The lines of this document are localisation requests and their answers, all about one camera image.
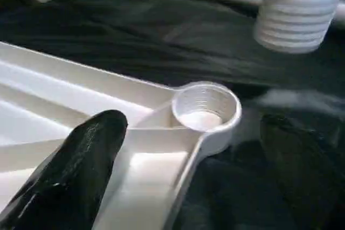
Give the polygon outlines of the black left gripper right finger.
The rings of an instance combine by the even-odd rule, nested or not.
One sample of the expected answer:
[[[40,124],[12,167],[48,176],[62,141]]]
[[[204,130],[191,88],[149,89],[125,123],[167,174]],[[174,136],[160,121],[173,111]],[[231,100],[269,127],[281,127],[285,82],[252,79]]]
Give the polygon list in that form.
[[[298,229],[344,229],[344,154],[286,117],[260,122],[265,156]]]

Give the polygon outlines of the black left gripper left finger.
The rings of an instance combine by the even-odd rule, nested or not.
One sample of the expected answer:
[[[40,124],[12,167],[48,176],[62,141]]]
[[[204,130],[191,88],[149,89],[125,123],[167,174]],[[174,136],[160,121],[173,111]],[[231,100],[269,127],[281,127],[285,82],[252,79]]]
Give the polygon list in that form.
[[[102,111],[75,127],[1,212],[1,229],[92,229],[128,127]]]

